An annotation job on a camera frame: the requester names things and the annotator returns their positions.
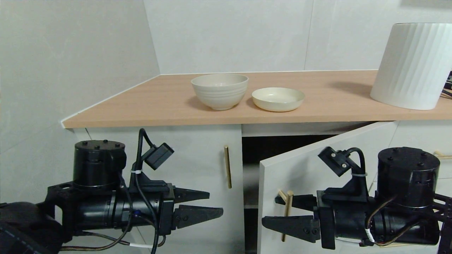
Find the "robotic arm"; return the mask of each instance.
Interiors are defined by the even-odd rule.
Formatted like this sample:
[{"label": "robotic arm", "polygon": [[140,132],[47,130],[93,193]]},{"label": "robotic arm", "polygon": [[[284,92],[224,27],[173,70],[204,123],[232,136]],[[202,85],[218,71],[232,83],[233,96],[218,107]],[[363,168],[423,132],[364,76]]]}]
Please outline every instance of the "robotic arm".
[{"label": "robotic arm", "polygon": [[[142,155],[142,141],[150,149]],[[177,203],[208,199],[204,191],[177,188],[162,180],[150,180],[142,172],[143,162],[156,170],[173,150],[151,143],[144,129],[139,133],[137,160],[129,187],[122,178],[126,166],[125,145],[115,141],[81,141],[75,145],[73,181],[48,187],[44,202],[0,204],[0,253],[54,254],[64,250],[96,251],[117,243],[134,226],[155,228],[155,253],[159,236],[171,231],[219,218],[222,208],[196,207]],[[62,224],[55,221],[55,206],[62,210]],[[118,239],[103,247],[62,246],[73,236],[96,235],[86,230],[121,229]]]},{"label": "robotic arm", "polygon": [[[349,158],[357,152],[360,166]],[[378,154],[375,197],[367,192],[364,154],[358,148],[335,151],[326,147],[318,157],[339,177],[348,170],[352,179],[342,188],[313,195],[293,196],[292,207],[312,216],[266,216],[268,229],[335,249],[335,238],[361,240],[359,246],[386,246],[394,242],[436,245],[438,254],[451,254],[452,198],[435,193],[439,159],[421,149],[399,147]],[[275,202],[285,204],[277,197]],[[441,231],[438,221],[443,222]]]}]

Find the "white wall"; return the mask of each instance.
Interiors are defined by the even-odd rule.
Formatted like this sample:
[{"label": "white wall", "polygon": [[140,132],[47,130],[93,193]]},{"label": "white wall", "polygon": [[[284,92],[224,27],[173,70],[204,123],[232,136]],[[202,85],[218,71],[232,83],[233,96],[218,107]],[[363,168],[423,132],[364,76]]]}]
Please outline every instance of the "white wall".
[{"label": "white wall", "polygon": [[2,1],[0,17],[0,201],[41,202],[72,180],[78,140],[61,119],[160,72],[141,0]]},{"label": "white wall", "polygon": [[296,71],[312,0],[145,0],[162,74]]},{"label": "white wall", "polygon": [[378,69],[394,23],[450,0],[144,0],[162,74]]}]

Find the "white cable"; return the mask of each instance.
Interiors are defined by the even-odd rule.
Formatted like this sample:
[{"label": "white cable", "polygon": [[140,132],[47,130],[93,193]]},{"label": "white cable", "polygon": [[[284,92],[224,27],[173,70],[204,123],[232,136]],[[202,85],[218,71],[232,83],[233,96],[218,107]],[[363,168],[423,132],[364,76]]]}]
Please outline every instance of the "white cable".
[{"label": "white cable", "polygon": [[148,248],[148,249],[152,249],[152,246],[153,246],[153,245],[141,245],[141,244],[130,243],[129,246],[130,246],[130,247],[137,247],[137,248]]},{"label": "white cable", "polygon": [[361,242],[361,241],[354,242],[354,241],[344,240],[344,239],[339,239],[339,238],[335,238],[335,239],[338,240],[338,241],[343,242],[345,245],[353,246],[353,247],[359,247],[359,243]]},{"label": "white cable", "polygon": [[375,239],[373,238],[372,233],[370,232],[370,228],[365,228],[364,230],[366,231],[366,235],[369,238],[369,240],[375,243]]}]

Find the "open cabinet door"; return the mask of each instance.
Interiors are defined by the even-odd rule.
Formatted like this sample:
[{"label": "open cabinet door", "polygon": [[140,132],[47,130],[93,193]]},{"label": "open cabinet door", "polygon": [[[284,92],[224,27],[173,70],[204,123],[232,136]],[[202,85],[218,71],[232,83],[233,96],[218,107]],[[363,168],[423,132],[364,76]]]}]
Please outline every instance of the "open cabinet door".
[{"label": "open cabinet door", "polygon": [[[343,245],[350,243],[336,241],[336,250],[329,250],[322,248],[320,240],[310,243],[286,236],[285,242],[282,242],[281,233],[263,227],[261,219],[264,216],[284,216],[284,206],[275,203],[279,189],[285,193],[292,190],[295,195],[316,196],[317,190],[325,190],[329,187],[340,188],[350,180],[350,171],[338,177],[317,157],[327,146],[331,146],[334,150],[357,147],[363,151],[369,189],[377,174],[377,155],[381,150],[389,147],[396,128],[397,122],[377,122],[261,161],[258,254],[341,253]],[[350,158],[359,164],[356,153],[353,153]],[[312,214],[310,211],[292,207],[290,216]],[[359,248],[356,245],[358,253],[367,253],[369,248],[371,247]]]}]

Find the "white bowl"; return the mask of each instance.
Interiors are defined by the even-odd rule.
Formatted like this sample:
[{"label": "white bowl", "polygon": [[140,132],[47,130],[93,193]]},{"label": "white bowl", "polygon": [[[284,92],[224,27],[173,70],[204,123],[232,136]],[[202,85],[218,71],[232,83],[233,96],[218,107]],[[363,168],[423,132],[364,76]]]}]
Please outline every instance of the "white bowl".
[{"label": "white bowl", "polygon": [[237,105],[248,88],[248,77],[239,74],[209,74],[192,79],[198,99],[215,110],[226,110]]},{"label": "white bowl", "polygon": [[255,90],[251,96],[256,106],[275,112],[285,112],[297,109],[305,94],[301,91],[284,87],[267,87]]}]

